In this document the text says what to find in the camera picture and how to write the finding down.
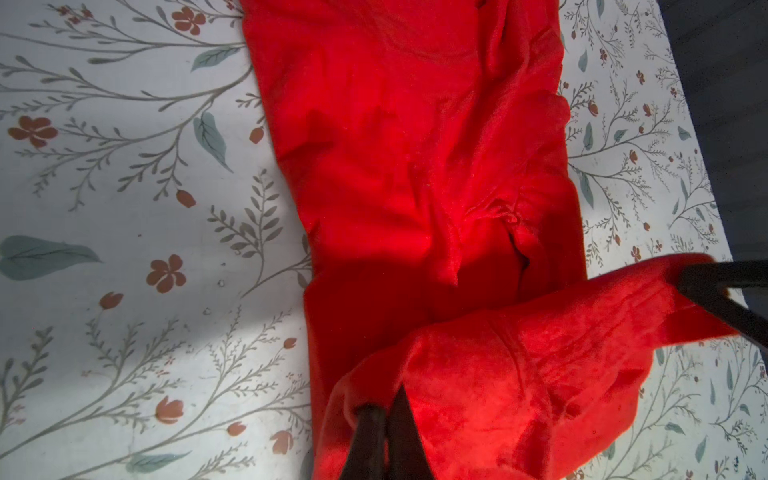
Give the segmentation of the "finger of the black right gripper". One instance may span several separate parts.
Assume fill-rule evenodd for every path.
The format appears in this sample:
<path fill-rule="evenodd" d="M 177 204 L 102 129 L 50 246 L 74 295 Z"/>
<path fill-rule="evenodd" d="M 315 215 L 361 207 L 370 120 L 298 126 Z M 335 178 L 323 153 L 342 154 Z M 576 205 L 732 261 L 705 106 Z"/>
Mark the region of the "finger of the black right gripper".
<path fill-rule="evenodd" d="M 680 274 L 680 287 L 767 287 L 767 261 L 750 260 L 690 265 Z"/>
<path fill-rule="evenodd" d="M 765 289 L 767 279 L 763 277 L 748 280 L 726 280 L 724 282 L 681 279 L 677 284 L 677 289 L 686 298 L 736 330 L 760 350 L 766 350 L 767 319 L 730 299 L 726 295 L 729 286 Z"/>

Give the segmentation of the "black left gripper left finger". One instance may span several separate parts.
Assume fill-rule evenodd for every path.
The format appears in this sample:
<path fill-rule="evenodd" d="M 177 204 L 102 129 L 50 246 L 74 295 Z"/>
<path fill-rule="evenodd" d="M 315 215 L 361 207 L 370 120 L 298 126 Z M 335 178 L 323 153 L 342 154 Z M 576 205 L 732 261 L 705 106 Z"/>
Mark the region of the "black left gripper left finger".
<path fill-rule="evenodd" d="M 358 411 L 357 426 L 340 480 L 384 480 L 386 411 L 365 405 Z"/>

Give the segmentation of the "red t shirt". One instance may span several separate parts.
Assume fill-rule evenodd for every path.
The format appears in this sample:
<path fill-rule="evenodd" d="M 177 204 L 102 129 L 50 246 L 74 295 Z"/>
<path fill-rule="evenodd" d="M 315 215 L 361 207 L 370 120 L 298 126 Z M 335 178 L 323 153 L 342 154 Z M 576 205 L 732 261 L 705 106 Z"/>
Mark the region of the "red t shirt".
<path fill-rule="evenodd" d="M 308 237 L 313 475 L 404 387 L 434 479 L 561 479 L 633 423 L 656 350 L 731 334 L 701 254 L 589 278 L 554 1 L 246 1 Z"/>

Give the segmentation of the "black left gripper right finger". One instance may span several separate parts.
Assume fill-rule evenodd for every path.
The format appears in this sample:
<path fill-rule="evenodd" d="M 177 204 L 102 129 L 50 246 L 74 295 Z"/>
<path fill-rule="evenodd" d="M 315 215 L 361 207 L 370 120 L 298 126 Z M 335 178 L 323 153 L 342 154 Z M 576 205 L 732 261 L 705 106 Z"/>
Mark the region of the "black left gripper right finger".
<path fill-rule="evenodd" d="M 389 479 L 434 480 L 404 387 L 395 395 L 386 435 Z"/>

